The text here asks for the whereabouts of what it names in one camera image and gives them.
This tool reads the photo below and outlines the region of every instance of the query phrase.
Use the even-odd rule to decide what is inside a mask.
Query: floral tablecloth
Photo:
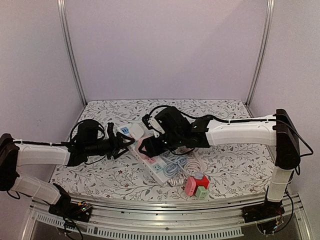
[[[193,115],[213,114],[220,118],[248,118],[245,106],[237,100],[103,100],[91,101],[80,120],[95,119],[107,128],[138,123],[158,105],[171,105]],[[210,179],[207,200],[262,193],[272,175],[273,162],[260,144],[225,144],[195,151]],[[89,163],[100,158],[90,157]],[[186,196],[184,187],[159,185],[131,153],[116,160],[103,159],[92,165],[57,166],[50,180],[66,191],[93,197],[139,201],[197,201]]]

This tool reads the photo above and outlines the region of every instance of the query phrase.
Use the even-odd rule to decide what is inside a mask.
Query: green cube socket
[[[206,196],[208,195],[209,190],[207,190],[204,186],[198,186],[195,192],[195,196],[199,199],[199,200],[203,200],[206,198]]]

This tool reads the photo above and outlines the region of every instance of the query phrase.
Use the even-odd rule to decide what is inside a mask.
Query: power socket
[[[153,157],[152,157],[152,158],[147,158],[146,161],[147,161],[149,164],[154,164],[155,162],[157,162]]]
[[[155,170],[156,173],[159,173],[162,171],[162,167],[158,163],[153,165],[153,169]]]

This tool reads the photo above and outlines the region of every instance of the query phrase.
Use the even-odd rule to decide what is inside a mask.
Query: white wall
[[[319,106],[320,1],[277,0],[251,110],[255,116],[263,116],[276,108],[286,109],[315,150],[314,156],[301,160],[301,176],[293,182],[314,239],[320,239]]]
[[[242,99],[267,1],[68,0],[88,100]]]
[[[0,4],[0,134],[65,141],[82,109],[63,40],[57,1]],[[26,167],[48,180],[53,166]],[[17,240],[30,199],[0,192],[0,239]]]

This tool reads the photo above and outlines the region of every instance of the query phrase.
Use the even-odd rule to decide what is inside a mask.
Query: power strip
[[[120,127],[117,127],[117,131],[131,137],[130,128],[132,128],[133,124],[129,123]],[[162,186],[168,185],[167,181],[170,179],[165,176],[164,168],[167,166],[167,163],[159,156],[155,156],[152,158],[143,159],[137,149],[138,142],[135,142],[128,146],[128,149],[133,154],[133,156],[144,166],[145,170],[153,177],[158,184]]]

